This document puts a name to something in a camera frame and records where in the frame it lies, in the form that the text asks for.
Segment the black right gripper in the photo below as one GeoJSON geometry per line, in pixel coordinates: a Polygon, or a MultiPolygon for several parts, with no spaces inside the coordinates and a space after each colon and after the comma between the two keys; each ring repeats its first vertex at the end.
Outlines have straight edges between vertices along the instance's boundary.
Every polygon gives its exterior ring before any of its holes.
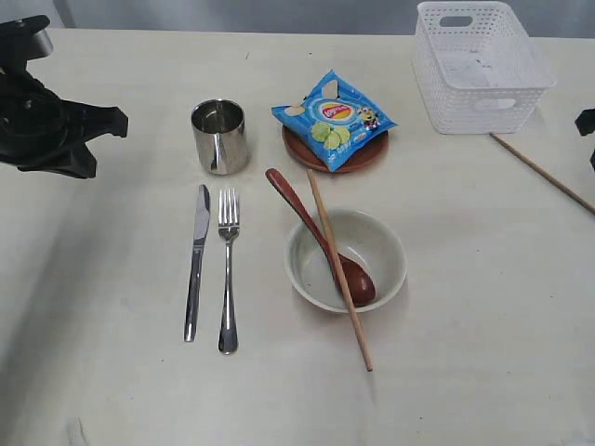
{"type": "Polygon", "coordinates": [[[97,160],[86,143],[125,138],[128,117],[118,107],[60,99],[25,73],[1,75],[1,162],[21,172],[95,178],[97,160]]]}

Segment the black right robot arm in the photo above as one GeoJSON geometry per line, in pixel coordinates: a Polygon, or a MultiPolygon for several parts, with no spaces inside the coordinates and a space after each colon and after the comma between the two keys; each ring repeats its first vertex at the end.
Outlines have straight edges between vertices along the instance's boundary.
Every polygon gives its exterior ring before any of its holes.
{"type": "Polygon", "coordinates": [[[1,162],[21,172],[90,179],[97,160],[87,142],[126,137],[128,117],[117,107],[62,99],[28,73],[29,61],[53,51],[49,23],[37,15],[1,24],[1,162]]]}

